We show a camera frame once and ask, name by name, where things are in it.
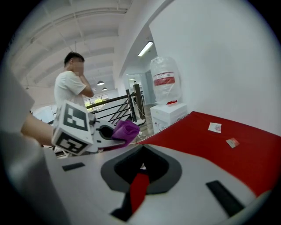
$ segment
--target red strap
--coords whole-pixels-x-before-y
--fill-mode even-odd
[[[137,174],[130,186],[130,200],[132,214],[144,201],[146,188],[149,185],[149,177],[145,174]]]

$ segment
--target man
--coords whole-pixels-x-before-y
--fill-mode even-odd
[[[93,97],[93,91],[84,76],[83,56],[76,52],[70,52],[65,57],[64,72],[56,78],[54,86],[54,98],[59,108],[64,100],[85,106],[83,96]]]

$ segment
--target man's hand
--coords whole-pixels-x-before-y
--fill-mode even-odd
[[[79,76],[79,78],[80,78],[81,82],[86,85],[86,87],[83,89],[83,91],[81,91],[81,94],[83,94],[89,98],[93,97],[94,93],[93,93],[92,88],[91,88],[89,82],[87,81],[86,77],[84,75],[81,75],[81,76]]]

